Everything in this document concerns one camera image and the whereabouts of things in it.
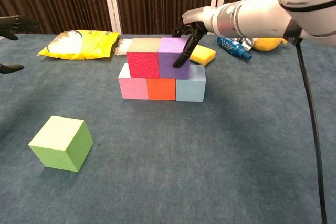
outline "table surface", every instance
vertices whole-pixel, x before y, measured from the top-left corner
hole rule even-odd
[[[0,40],[1,223],[321,223],[310,114],[293,46],[217,51],[203,103],[123,100],[125,56],[38,57],[56,35]],[[121,38],[164,35],[121,35]],[[319,122],[329,223],[336,223],[336,50],[302,43]],[[79,173],[45,168],[28,143],[52,115],[83,119]]]

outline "robotic hand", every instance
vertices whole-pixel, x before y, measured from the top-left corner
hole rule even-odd
[[[0,36],[10,40],[18,40],[12,31],[36,33],[39,21],[25,16],[0,17]],[[22,65],[3,65],[0,64],[0,73],[13,73],[23,69]]]
[[[227,38],[307,39],[336,47],[336,0],[241,0],[189,10],[173,37],[191,34],[174,63],[181,67],[208,31]]]

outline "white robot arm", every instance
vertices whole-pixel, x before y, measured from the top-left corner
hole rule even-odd
[[[299,38],[336,47],[336,0],[241,0],[218,8],[189,10],[173,34],[191,33],[178,68],[210,31],[227,38],[284,38],[295,45]]]

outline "yellow sponge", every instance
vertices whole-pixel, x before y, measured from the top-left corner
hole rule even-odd
[[[202,65],[207,65],[216,56],[216,51],[201,45],[197,45],[190,56],[190,60]]]

